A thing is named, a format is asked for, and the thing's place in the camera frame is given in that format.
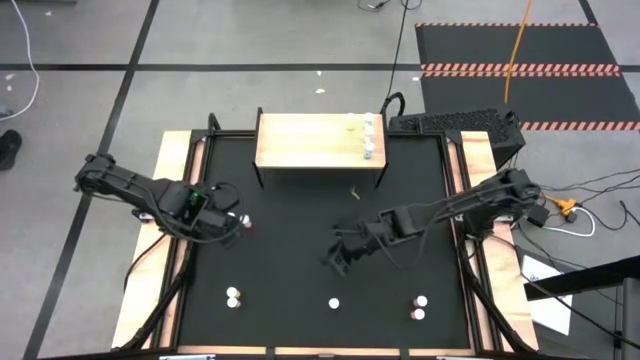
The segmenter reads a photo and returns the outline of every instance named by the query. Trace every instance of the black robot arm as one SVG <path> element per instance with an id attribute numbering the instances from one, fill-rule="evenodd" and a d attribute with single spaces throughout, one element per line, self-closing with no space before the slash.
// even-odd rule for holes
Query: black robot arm
<path id="1" fill-rule="evenodd" d="M 88 155 L 76 175 L 76 190 L 87 195 L 114 195 L 156 220 L 162 231 L 194 242 L 230 240 L 239 228 L 239 220 L 228 214 L 239 203 L 236 199 L 224 208 L 214 193 L 231 184 L 208 188 L 169 179 L 153 180 L 116 165 L 108 154 Z"/>
<path id="2" fill-rule="evenodd" d="M 421 239 L 422 248 L 429 226 L 458 215 L 467 234 L 484 238 L 493 231 L 494 220 L 519 219 L 539 196 L 540 188 L 524 170 L 504 170 L 468 191 L 435 203 L 398 206 L 379 212 L 373 222 L 358 222 L 346 229 L 334 227 L 338 241 L 329 249 L 325 262 L 345 276 L 354 260 L 383 247 Z"/>

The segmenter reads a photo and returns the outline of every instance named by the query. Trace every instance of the wooden platform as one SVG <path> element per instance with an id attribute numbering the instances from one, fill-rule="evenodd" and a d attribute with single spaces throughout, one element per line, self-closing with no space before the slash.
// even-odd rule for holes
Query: wooden platform
<path id="1" fill-rule="evenodd" d="M 259 168 L 382 169 L 386 163 L 382 115 L 374 117 L 370 159 L 364 158 L 365 114 L 262 114 Z"/>
<path id="2" fill-rule="evenodd" d="M 189 132 L 167 132 L 163 139 L 160 151 L 156 176 L 169 178 L 179 178 L 184 169 L 186 152 L 189 147 Z M 467 159 L 467 171 L 471 180 L 471 185 L 477 185 L 483 179 L 495 174 L 491 147 L 486 133 L 463 132 L 463 150 Z M 194 169 L 199 169 L 204 146 L 202 142 L 196 144 L 193 163 Z M 450 156 L 455 158 L 455 148 L 450 144 Z M 452 162 L 455 188 L 461 190 L 460 169 L 456 162 Z M 191 174 L 192 181 L 197 179 L 197 171 Z M 156 232 L 153 224 L 143 225 L 143 229 L 138 239 L 138 249 L 142 250 L 145 244 L 155 240 Z M 508 227 L 498 226 L 496 233 L 511 240 Z M 528 302 L 524 293 L 524 287 L 520 278 L 518 259 L 512 248 L 501 242 L 488 238 L 484 242 L 485 255 L 491 287 L 496 305 L 501 310 L 507 321 L 514 327 L 522 339 L 533 348 L 538 348 L 533 323 L 529 314 Z M 178 263 L 181 261 L 182 251 L 178 250 Z M 117 324 L 113 345 L 119 346 L 128 340 L 142 324 L 153 306 L 158 300 L 159 284 L 162 281 L 164 267 L 167 262 L 167 247 L 157 247 L 151 254 L 143 260 L 140 266 L 134 271 L 129 281 L 127 294 L 123 300 L 120 319 Z M 478 319 L 480 332 L 483 340 L 483 348 L 490 350 L 491 334 L 488 328 L 488 319 L 484 308 L 476 301 L 478 306 Z M 173 329 L 173 319 L 175 316 L 175 299 L 167 310 L 161 335 L 160 346 L 169 346 L 169 339 Z M 505 350 L 509 351 L 506 342 Z M 189 346 L 180 347 L 181 353 L 217 353 L 217 354 L 266 354 L 267 349 L 258 347 L 217 347 L 217 346 Z M 277 347 L 276 354 L 297 354 L 297 355 L 317 355 L 327 354 L 358 354 L 360 356 L 397 356 L 398 349 L 378 348 L 378 349 L 340 349 L 340 348 L 286 348 Z M 412 349 L 412 356 L 418 355 L 449 355 L 466 356 L 472 355 L 472 349 Z"/>

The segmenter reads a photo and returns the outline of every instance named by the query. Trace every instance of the cable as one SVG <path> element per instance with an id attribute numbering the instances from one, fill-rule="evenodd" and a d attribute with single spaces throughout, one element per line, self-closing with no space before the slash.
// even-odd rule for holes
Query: cable
<path id="1" fill-rule="evenodd" d="M 102 199 L 102 200 L 107 200 L 107 201 L 114 201 L 114 202 L 120 202 L 123 204 L 126 204 L 126 201 L 120 200 L 120 199 L 116 199 L 116 198 L 110 198 L 108 196 L 102 196 L 102 195 L 98 195 L 98 194 L 91 194 L 91 197 L 97 198 L 97 199 Z"/>
<path id="2" fill-rule="evenodd" d="M 588 322 L 590 322 L 591 324 L 593 324 L 595 327 L 597 327 L 598 329 L 604 331 L 605 333 L 609 334 L 610 336 L 612 336 L 614 339 L 618 339 L 624 343 L 627 343 L 631 346 L 633 346 L 636 349 L 640 350 L 640 345 L 638 345 L 637 343 L 622 337 L 610 330 L 608 330 L 607 328 L 605 328 L 604 326 L 598 324 L 597 322 L 595 322 L 593 319 L 591 319 L 590 317 L 588 317 L 587 315 L 583 314 L 582 312 L 572 308 L 569 304 L 567 304 L 566 302 L 564 302 L 564 300 L 560 299 L 559 297 L 553 295 L 552 293 L 550 293 L 549 291 L 543 289 L 540 285 L 536 284 L 535 282 L 531 281 L 525 274 L 520 273 L 520 275 L 522 275 L 523 278 L 525 278 L 528 282 L 529 285 L 533 286 L 534 288 L 540 290 L 540 292 L 542 292 L 543 294 L 549 296 L 549 297 L 553 297 L 554 299 L 558 300 L 558 302 L 560 302 L 564 307 L 566 307 L 567 309 L 571 310 L 571 312 L 573 312 L 574 314 L 580 316 L 581 318 L 587 320 Z"/>
<path id="3" fill-rule="evenodd" d="M 400 0 L 400 3 L 402 4 L 402 6 L 405 7 L 405 9 L 407 10 L 415 10 L 417 8 L 419 8 L 420 6 L 422 6 L 422 0 L 419 0 L 418 5 L 414 6 L 414 7 L 407 7 L 409 5 L 409 0 L 407 0 L 407 2 L 404 2 L 402 0 Z"/>
<path id="4" fill-rule="evenodd" d="M 593 199 L 597 198 L 598 196 L 600 196 L 600 195 L 602 195 L 602 194 L 605 194 L 605 193 L 608 193 L 608 192 L 612 192 L 612 191 L 616 191 L 616 190 L 621 190 L 620 186 L 622 186 L 622 185 L 626 185 L 626 184 L 628 184 L 628 183 L 630 183 L 630 182 L 633 182 L 634 180 L 636 180 L 636 179 L 638 179 L 638 178 L 640 178 L 640 175 L 636 175 L 636 176 L 634 176 L 633 178 L 631 178 L 630 180 L 623 181 L 623 182 L 621 182 L 621 183 L 619 183 L 619 184 L 617 184 L 617 185 L 609 186 L 608 188 L 606 188 L 606 189 L 604 189 L 604 190 L 600 191 L 599 193 L 597 193 L 597 194 L 595 194 L 595 195 L 593 195 L 593 196 L 591 196 L 591 197 L 588 197 L 588 198 L 586 198 L 585 200 L 580 201 L 580 204 L 584 204 L 584 203 L 586 203 L 587 201 L 591 201 L 591 200 L 593 200 Z"/>
<path id="5" fill-rule="evenodd" d="M 591 209 L 587 209 L 586 207 L 582 207 L 586 210 L 589 210 L 589 212 L 591 212 L 591 215 L 593 215 L 593 217 L 596 218 L 596 220 L 598 220 L 598 222 L 604 226 L 605 228 L 611 230 L 611 231 L 618 231 L 620 229 L 622 229 L 625 225 L 627 225 L 627 220 L 629 219 L 629 210 L 627 210 L 627 206 L 624 203 L 624 201 L 620 201 L 620 205 L 622 206 L 622 209 L 624 210 L 624 219 L 622 220 L 622 224 L 620 224 L 620 226 L 610 226 L 604 223 L 604 221 L 602 221 L 602 219 L 600 219 L 600 217 L 598 215 L 596 215 L 596 213 L 594 213 Z"/>
<path id="6" fill-rule="evenodd" d="M 591 232 L 589 232 L 587 234 L 582 234 L 582 233 L 576 233 L 576 232 L 573 232 L 573 231 L 560 229 L 560 228 L 555 228 L 555 227 L 550 227 L 550 226 L 543 226 L 542 228 L 545 229 L 545 230 L 558 231 L 558 232 L 569 234 L 569 235 L 573 235 L 573 236 L 592 237 L 593 234 L 596 232 L 596 221 L 593 219 L 593 216 L 591 216 L 591 213 L 588 210 L 585 210 L 585 209 L 580 208 L 580 207 L 575 207 L 571 211 L 582 211 L 585 214 L 587 214 L 587 216 L 589 216 L 589 219 L 591 220 Z"/>
<path id="7" fill-rule="evenodd" d="M 0 122 L 18 117 L 24 114 L 27 110 L 29 110 L 31 108 L 31 105 L 33 105 L 34 101 L 36 100 L 36 96 L 38 95 L 38 89 L 40 88 L 40 75 L 36 71 L 36 68 L 33 66 L 33 60 L 31 59 L 31 38 L 29 37 L 29 28 L 27 27 L 27 22 L 24 21 L 24 18 L 22 17 L 22 13 L 20 12 L 20 8 L 18 8 L 18 4 L 16 3 L 16 0 L 11 0 L 11 3 L 13 4 L 13 7 L 16 9 L 16 13 L 18 14 L 18 17 L 20 18 L 20 22 L 22 22 L 22 27 L 24 28 L 24 35 L 25 35 L 25 38 L 27 39 L 27 58 L 29 59 L 29 66 L 31 67 L 31 71 L 33 71 L 33 74 L 36 76 L 36 86 L 33 89 L 33 95 L 31 95 L 31 100 L 29 100 L 29 103 L 27 104 L 27 106 L 25 106 L 22 110 L 18 111 L 17 113 L 0 118 Z"/>
<path id="8" fill-rule="evenodd" d="M 383 6 L 385 6 L 390 1 L 391 0 L 384 0 L 382 2 L 379 2 L 378 5 L 367 4 L 367 7 L 363 7 L 362 0 L 358 0 L 358 9 L 368 11 L 368 12 L 378 12 L 382 9 Z"/>
<path id="9" fill-rule="evenodd" d="M 371 5 L 371 4 L 367 3 L 367 6 L 363 7 L 362 6 L 362 1 L 363 0 L 358 0 L 358 9 L 364 10 L 364 11 L 368 11 L 368 12 L 379 12 L 380 10 L 382 10 L 382 8 L 385 5 L 387 5 L 389 2 L 391 2 L 391 0 L 384 0 L 384 1 L 379 2 L 377 5 Z M 402 6 L 405 7 L 407 10 L 416 10 L 417 8 L 422 6 L 422 0 L 419 0 L 418 5 L 416 5 L 414 7 L 408 7 L 408 3 L 404 2 L 402 0 L 400 0 L 400 4 L 402 4 Z"/>
<path id="10" fill-rule="evenodd" d="M 582 183 L 576 183 L 576 184 L 567 185 L 567 186 L 562 187 L 562 188 L 553 188 L 553 187 L 550 187 L 550 186 L 541 186 L 541 187 L 543 188 L 543 190 L 545 190 L 545 188 L 546 188 L 546 190 L 551 190 L 551 191 L 573 190 L 576 186 L 587 185 L 587 184 L 590 184 L 592 182 L 605 180 L 605 179 L 608 179 L 608 178 L 611 178 L 611 177 L 614 177 L 614 176 L 633 174 L 633 173 L 636 173 L 636 172 L 639 172 L 639 171 L 640 171 L 640 169 L 634 169 L 634 170 L 629 170 L 629 171 L 620 171 L 620 172 L 609 174 L 609 175 L 605 175 L 603 177 L 599 177 L 599 178 L 596 178 L 596 179 L 587 180 L 587 181 L 582 182 Z"/>
<path id="11" fill-rule="evenodd" d="M 520 30 L 518 30 L 518 37 L 516 37 L 516 43 L 515 45 L 513 45 L 513 51 L 511 52 L 511 60 L 509 60 L 509 69 L 507 70 L 507 80 L 504 84 L 504 103 L 505 104 L 509 102 L 509 84 L 511 83 L 511 73 L 513 72 L 513 62 L 516 60 L 516 54 L 518 53 L 518 47 L 520 46 L 520 39 L 522 38 L 524 27 L 527 25 L 527 19 L 529 18 L 531 5 L 533 5 L 533 0 L 529 0 L 529 3 L 527 4 L 527 11 L 525 11 L 524 17 L 522 18 L 522 22 L 520 23 Z"/>
<path id="12" fill-rule="evenodd" d="M 158 238 L 158 240 L 154 241 L 153 244 L 149 245 L 149 247 L 146 248 L 145 251 L 143 251 L 140 255 L 138 255 L 138 257 L 133 261 L 133 263 L 131 263 L 131 266 L 129 266 L 129 270 L 127 270 L 127 274 L 124 276 L 125 291 L 127 290 L 127 284 L 129 283 L 129 276 L 131 275 L 133 270 L 136 268 L 136 265 L 138 265 L 140 260 L 142 260 L 143 257 L 145 257 L 151 250 L 153 250 L 160 243 L 160 241 L 162 241 L 162 239 L 165 238 L 165 236 L 167 236 L 167 234 L 162 234 Z"/>
<path id="13" fill-rule="evenodd" d="M 398 35 L 398 45 L 396 46 L 396 56 L 393 59 L 393 67 L 391 68 L 391 80 L 389 80 L 389 90 L 387 91 L 387 96 L 385 100 L 389 98 L 391 95 L 391 88 L 393 87 L 393 77 L 396 74 L 396 66 L 398 66 L 398 55 L 400 54 L 400 44 L 402 43 L 402 33 L 404 32 L 404 20 L 407 17 L 407 10 L 409 8 L 405 5 L 404 10 L 402 10 L 402 22 L 400 23 L 400 34 Z"/>

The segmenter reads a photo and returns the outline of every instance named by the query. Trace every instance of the black floor mat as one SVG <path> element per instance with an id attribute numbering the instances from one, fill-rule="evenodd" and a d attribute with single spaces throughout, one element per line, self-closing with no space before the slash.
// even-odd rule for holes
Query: black floor mat
<path id="1" fill-rule="evenodd" d="M 422 78 L 428 112 L 495 108 L 504 104 L 505 78 Z M 640 113 L 623 77 L 515 77 L 509 108 L 522 122 L 638 122 Z"/>
<path id="2" fill-rule="evenodd" d="M 508 64 L 518 26 L 416 27 L 420 62 Z M 616 64 L 596 26 L 527 26 L 518 64 Z"/>

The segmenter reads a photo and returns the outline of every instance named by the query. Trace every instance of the wooden board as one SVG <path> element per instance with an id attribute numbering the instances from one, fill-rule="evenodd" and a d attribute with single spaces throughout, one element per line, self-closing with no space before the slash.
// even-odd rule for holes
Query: wooden board
<path id="1" fill-rule="evenodd" d="M 374 116 L 370 159 L 364 158 L 365 114 L 262 114 L 256 165 L 261 168 L 381 169 L 386 163 L 382 115 Z"/>
<path id="2" fill-rule="evenodd" d="M 471 186 L 476 186 L 496 174 L 493 152 L 486 132 L 462 132 L 462 146 Z M 513 243 L 509 225 L 496 223 L 494 232 L 497 236 Z M 515 250 L 493 237 L 488 237 L 483 242 L 483 248 L 494 303 L 522 340 L 532 348 L 538 349 L 538 340 L 533 328 L 529 302 L 520 278 L 520 264 Z M 504 338 L 502 343 L 505 351 L 511 351 L 511 347 Z"/>
<path id="3" fill-rule="evenodd" d="M 164 133 L 153 174 L 154 179 L 182 180 L 190 138 L 191 131 L 167 131 Z M 137 258 L 160 235 L 155 223 L 143 224 L 140 228 L 133 258 Z M 167 236 L 138 263 L 136 269 L 129 276 L 112 347 L 122 346 L 129 341 L 156 306 L 169 254 L 169 243 L 170 240 Z"/>

